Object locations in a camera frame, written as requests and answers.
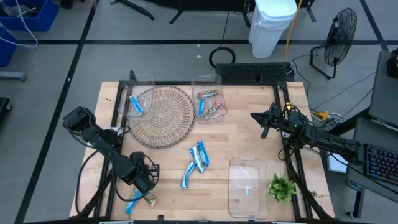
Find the clear plastic bin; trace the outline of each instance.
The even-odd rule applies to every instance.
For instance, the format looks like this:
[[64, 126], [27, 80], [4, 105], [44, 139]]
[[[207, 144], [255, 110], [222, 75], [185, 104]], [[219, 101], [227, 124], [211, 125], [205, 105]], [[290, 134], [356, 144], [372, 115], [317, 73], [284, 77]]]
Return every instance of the clear plastic bin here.
[[[223, 92], [223, 84], [221, 81], [221, 76], [219, 75], [197, 75], [191, 80], [192, 87], [192, 99], [193, 105], [195, 109], [195, 118], [199, 123], [212, 123], [217, 122], [220, 117], [227, 114], [228, 109], [226, 107], [224, 92]], [[215, 113], [213, 113], [208, 118], [204, 116], [199, 116], [199, 107], [201, 98], [197, 96], [198, 93], [207, 90], [217, 90], [218, 94], [210, 96], [206, 99], [205, 107], [203, 110], [203, 114], [205, 114], [214, 103], [215, 100], [221, 102], [223, 105], [220, 106]]]
[[[151, 120], [154, 116], [154, 92], [155, 80], [153, 75], [131, 73], [130, 79], [125, 81], [122, 91], [121, 103], [118, 109], [119, 114], [126, 116], [130, 121]], [[139, 114], [132, 105], [131, 96], [137, 97], [142, 108], [142, 114]]]
[[262, 159], [234, 157], [229, 161], [228, 211], [234, 218], [268, 218], [267, 164]]

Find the concrete floor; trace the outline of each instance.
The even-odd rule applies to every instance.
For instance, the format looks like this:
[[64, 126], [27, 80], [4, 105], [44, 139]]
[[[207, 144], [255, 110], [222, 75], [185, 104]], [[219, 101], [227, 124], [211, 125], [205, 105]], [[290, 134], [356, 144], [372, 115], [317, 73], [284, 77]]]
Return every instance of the concrete floor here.
[[[82, 51], [79, 51], [79, 40], [93, 4], [97, 7], [86, 34], [87, 40], [220, 40], [223, 36], [226, 12], [186, 11], [175, 24], [171, 25], [169, 20], [177, 13], [176, 10], [139, 0], [132, 1], [150, 11], [155, 20], [151, 21], [121, 4], [111, 6], [110, 1], [99, 0], [98, 5], [94, 0], [86, 0], [86, 3], [75, 1], [72, 10], [60, 9], [49, 32], [34, 33], [41, 40], [36, 49], [18, 47], [11, 64], [6, 68], [0, 68], [5, 71], [23, 71], [28, 75], [26, 82], [0, 80], [0, 96], [10, 98], [14, 107], [3, 123], [0, 134], [2, 223], [13, 223], [16, 218], [68, 74], [68, 78], [71, 75], [73, 78], [69, 80], [70, 89], [63, 107], [60, 108], [62, 109], [60, 118], [76, 106], [85, 106], [94, 110], [101, 82], [125, 79], [131, 69], [136, 73], [153, 74], [156, 80], [190, 80], [194, 75], [215, 72], [208, 63], [208, 55], [218, 46], [217, 44], [197, 46], [194, 42], [192, 44], [87, 42]], [[367, 0], [366, 3], [382, 38], [388, 40], [387, 43], [398, 44], [398, 33], [396, 29], [391, 29], [395, 27], [393, 21], [398, 2]], [[332, 19], [338, 11], [347, 7], [354, 9], [358, 15], [354, 39], [373, 42], [355, 43], [344, 62], [339, 65], [337, 77], [333, 80], [326, 80], [310, 68], [308, 57], [296, 61], [299, 72], [312, 83], [308, 95], [310, 106], [318, 105], [357, 80], [375, 72], [377, 56], [382, 47], [378, 44], [360, 0], [315, 1], [312, 10], [317, 22], [312, 22], [305, 10], [300, 11], [292, 40], [324, 41]], [[225, 39], [247, 40], [249, 30], [242, 16], [231, 12]], [[13, 34], [19, 39], [30, 39], [26, 32], [13, 32]], [[296, 42], [290, 46], [289, 60], [308, 54], [314, 47], [303, 44], [304, 42]], [[278, 45], [271, 57], [256, 59], [252, 56], [252, 47], [249, 44], [226, 46], [236, 52], [237, 63], [281, 62], [285, 50], [284, 45]], [[388, 45], [389, 50], [396, 47]], [[76, 56], [80, 58], [73, 73], [71, 68], [74, 67], [71, 63]], [[215, 62], [229, 62], [229, 57], [228, 54], [219, 53], [215, 55]], [[323, 62], [323, 57], [317, 57], [315, 61], [320, 68], [328, 73], [332, 72]], [[373, 78], [368, 78], [350, 88], [344, 95], [319, 107], [319, 110], [328, 109], [334, 113], [345, 114], [372, 88]], [[297, 72], [295, 79], [298, 82], [302, 81]], [[370, 97], [346, 117], [349, 118], [363, 110], [369, 105], [369, 101]], [[25, 222], [68, 217], [83, 150], [84, 148], [63, 130], [58, 120]], [[353, 209], [356, 192], [347, 186], [344, 175], [326, 172], [326, 177], [336, 217], [349, 220], [345, 212]], [[396, 220], [394, 211], [398, 210], [398, 204], [370, 191], [366, 191], [365, 197], [363, 216], [353, 221], [393, 223], [393, 220]]]

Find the artificial plant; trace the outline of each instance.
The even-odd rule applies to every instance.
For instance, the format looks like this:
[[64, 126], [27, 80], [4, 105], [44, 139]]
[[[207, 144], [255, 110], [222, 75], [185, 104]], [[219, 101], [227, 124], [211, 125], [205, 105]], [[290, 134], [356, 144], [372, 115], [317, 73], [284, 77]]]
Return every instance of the artificial plant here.
[[285, 176], [278, 177], [274, 174], [268, 193], [273, 195], [277, 202], [287, 202], [292, 199], [293, 194], [296, 194], [295, 184], [293, 181], [288, 181]]

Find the yellow cable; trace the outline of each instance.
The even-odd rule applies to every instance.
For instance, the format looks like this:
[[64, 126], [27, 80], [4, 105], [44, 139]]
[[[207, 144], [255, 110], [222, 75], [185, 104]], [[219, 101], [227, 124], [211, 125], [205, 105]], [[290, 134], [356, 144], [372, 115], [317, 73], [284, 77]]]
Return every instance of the yellow cable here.
[[294, 22], [296, 21], [297, 14], [299, 13], [299, 10], [300, 10], [300, 7], [301, 7], [301, 3], [303, 3], [303, 0], [300, 0], [300, 2], [298, 3], [297, 11], [296, 11], [296, 13], [294, 14], [294, 18], [293, 18], [292, 23], [290, 24], [289, 34], [288, 34], [288, 36], [287, 36], [287, 41], [286, 41], [286, 50], [285, 50], [284, 62], [286, 62], [286, 59], [287, 59], [287, 52], [289, 52], [289, 40], [290, 40], [290, 35], [292, 35], [292, 30], [293, 30]]

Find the white bin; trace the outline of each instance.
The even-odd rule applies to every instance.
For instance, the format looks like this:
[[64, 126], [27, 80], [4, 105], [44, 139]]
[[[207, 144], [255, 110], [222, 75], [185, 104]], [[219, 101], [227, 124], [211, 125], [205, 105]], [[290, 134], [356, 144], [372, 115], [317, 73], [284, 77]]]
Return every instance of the white bin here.
[[256, 0], [249, 42], [256, 58], [271, 56], [278, 40], [294, 18], [295, 0]]

